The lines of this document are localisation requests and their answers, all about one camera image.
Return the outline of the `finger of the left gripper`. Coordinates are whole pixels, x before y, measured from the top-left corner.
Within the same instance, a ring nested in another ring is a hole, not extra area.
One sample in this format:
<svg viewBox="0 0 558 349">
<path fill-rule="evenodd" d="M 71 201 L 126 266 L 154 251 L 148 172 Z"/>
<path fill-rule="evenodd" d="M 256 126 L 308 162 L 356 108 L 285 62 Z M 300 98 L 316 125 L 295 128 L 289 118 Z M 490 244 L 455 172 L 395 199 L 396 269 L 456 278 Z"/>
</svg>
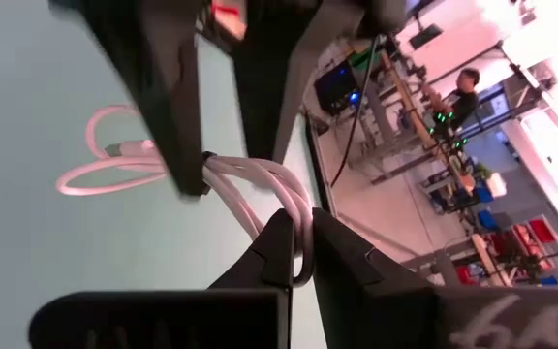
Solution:
<svg viewBox="0 0 558 349">
<path fill-rule="evenodd" d="M 232 61 L 249 157 L 284 161 L 319 57 L 365 13 L 364 0 L 247 0 Z"/>
<path fill-rule="evenodd" d="M 203 194 L 196 20 L 202 0 L 48 0 L 83 20 L 121 77 L 180 193 Z"/>
</svg>

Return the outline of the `white container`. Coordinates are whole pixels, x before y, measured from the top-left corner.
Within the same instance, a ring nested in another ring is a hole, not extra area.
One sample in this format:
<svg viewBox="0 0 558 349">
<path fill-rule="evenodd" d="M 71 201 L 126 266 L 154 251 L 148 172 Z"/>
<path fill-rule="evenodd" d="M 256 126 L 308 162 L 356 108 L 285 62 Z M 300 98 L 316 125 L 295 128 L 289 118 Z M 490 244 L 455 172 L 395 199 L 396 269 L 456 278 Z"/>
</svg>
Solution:
<svg viewBox="0 0 558 349">
<path fill-rule="evenodd" d="M 491 173 L 485 180 L 485 185 L 493 198 L 507 195 L 507 183 L 499 173 Z"/>
</svg>

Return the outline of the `red storage bin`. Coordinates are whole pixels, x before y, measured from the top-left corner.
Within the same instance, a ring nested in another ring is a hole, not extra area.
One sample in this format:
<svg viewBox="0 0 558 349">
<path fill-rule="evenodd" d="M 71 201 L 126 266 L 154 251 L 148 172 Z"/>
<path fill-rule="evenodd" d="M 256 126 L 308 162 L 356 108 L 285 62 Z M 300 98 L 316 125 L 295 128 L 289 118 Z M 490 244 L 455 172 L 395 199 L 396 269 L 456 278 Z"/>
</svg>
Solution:
<svg viewBox="0 0 558 349">
<path fill-rule="evenodd" d="M 546 219 L 532 219 L 529 221 L 529 225 L 540 242 L 553 243 L 557 241 L 556 234 Z"/>
</svg>

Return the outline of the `teal table mat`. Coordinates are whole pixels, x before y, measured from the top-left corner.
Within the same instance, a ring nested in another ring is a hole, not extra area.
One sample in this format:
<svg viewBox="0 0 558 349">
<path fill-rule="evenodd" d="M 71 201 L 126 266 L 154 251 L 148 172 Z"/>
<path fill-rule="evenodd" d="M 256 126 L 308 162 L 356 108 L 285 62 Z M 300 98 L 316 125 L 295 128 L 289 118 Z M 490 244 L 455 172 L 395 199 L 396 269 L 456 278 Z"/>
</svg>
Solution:
<svg viewBox="0 0 558 349">
<path fill-rule="evenodd" d="M 215 194 L 191 201 L 166 179 L 101 196 L 57 192 L 59 176 L 92 161 L 92 112 L 128 101 L 79 20 L 47 0 L 0 0 L 0 349 L 26 349 L 47 301 L 203 288 L 249 245 Z"/>
</svg>

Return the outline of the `green potted plant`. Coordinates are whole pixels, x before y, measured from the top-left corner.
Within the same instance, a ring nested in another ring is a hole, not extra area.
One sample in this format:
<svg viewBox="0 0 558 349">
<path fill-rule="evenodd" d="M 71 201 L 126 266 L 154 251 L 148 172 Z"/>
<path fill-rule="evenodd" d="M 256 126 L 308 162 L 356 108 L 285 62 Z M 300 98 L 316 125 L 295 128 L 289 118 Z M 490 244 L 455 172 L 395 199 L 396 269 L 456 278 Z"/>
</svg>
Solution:
<svg viewBox="0 0 558 349">
<path fill-rule="evenodd" d="M 467 171 L 474 180 L 486 181 L 492 176 L 492 171 L 481 162 L 469 164 Z"/>
</svg>

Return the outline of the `person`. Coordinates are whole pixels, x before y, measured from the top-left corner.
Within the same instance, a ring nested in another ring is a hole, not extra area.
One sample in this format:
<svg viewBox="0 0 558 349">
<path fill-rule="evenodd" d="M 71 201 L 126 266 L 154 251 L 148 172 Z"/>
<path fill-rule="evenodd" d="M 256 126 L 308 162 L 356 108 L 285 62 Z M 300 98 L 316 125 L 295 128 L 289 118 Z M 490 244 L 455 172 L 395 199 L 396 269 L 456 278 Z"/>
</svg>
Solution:
<svg viewBox="0 0 558 349">
<path fill-rule="evenodd" d="M 446 98 L 428 84 L 424 84 L 421 90 L 429 98 L 435 113 L 452 114 L 450 128 L 456 131 L 479 105 L 476 86 L 480 79 L 480 72 L 469 67 L 461 70 L 456 79 L 456 88 Z"/>
</svg>

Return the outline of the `black device with blue light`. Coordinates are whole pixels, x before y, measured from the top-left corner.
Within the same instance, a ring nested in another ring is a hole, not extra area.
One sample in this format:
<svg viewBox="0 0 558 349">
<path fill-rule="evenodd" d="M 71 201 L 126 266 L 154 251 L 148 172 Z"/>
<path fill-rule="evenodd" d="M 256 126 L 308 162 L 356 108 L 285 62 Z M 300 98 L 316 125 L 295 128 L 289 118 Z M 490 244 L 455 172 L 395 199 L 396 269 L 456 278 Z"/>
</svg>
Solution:
<svg viewBox="0 0 558 349">
<path fill-rule="evenodd" d="M 355 106 L 361 97 L 360 87 L 348 60 L 321 75 L 315 81 L 314 89 L 321 109 L 331 116 Z"/>
</svg>

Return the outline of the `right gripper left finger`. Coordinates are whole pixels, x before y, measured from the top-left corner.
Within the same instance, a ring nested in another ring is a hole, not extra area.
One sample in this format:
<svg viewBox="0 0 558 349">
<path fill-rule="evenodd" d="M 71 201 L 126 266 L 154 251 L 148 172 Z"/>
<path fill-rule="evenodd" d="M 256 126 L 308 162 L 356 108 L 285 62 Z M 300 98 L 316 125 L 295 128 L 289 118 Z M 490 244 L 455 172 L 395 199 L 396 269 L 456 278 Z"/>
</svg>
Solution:
<svg viewBox="0 0 558 349">
<path fill-rule="evenodd" d="M 31 349 L 290 349 L 295 224 L 277 210 L 205 290 L 100 291 L 43 305 Z"/>
</svg>

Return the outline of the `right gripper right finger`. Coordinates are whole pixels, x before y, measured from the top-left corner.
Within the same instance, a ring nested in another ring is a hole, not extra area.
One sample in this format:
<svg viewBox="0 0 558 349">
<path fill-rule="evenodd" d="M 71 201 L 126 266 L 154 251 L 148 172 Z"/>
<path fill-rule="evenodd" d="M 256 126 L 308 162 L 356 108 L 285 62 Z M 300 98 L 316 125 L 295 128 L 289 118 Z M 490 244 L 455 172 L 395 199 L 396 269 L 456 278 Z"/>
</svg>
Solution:
<svg viewBox="0 0 558 349">
<path fill-rule="evenodd" d="M 313 211 L 328 349 L 558 349 L 558 287 L 438 286 Z"/>
</svg>

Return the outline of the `wooden workbench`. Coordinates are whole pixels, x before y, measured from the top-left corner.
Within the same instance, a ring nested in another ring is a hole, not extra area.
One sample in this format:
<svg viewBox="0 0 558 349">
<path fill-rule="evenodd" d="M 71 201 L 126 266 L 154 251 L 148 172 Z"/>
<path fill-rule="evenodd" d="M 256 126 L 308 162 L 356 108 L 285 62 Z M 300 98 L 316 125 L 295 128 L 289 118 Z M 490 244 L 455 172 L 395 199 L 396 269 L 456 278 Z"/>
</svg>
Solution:
<svg viewBox="0 0 558 349">
<path fill-rule="evenodd" d="M 437 106 L 431 110 L 431 121 L 427 123 L 422 110 L 418 108 L 418 103 L 414 100 L 414 94 L 410 90 L 408 82 L 400 76 L 386 52 L 382 53 L 381 57 L 384 70 L 389 74 L 395 90 L 400 96 L 410 129 L 420 139 L 424 151 L 441 160 L 446 166 L 459 169 L 462 166 L 462 147 L 466 141 L 458 138 L 451 127 L 456 113 Z"/>
</svg>

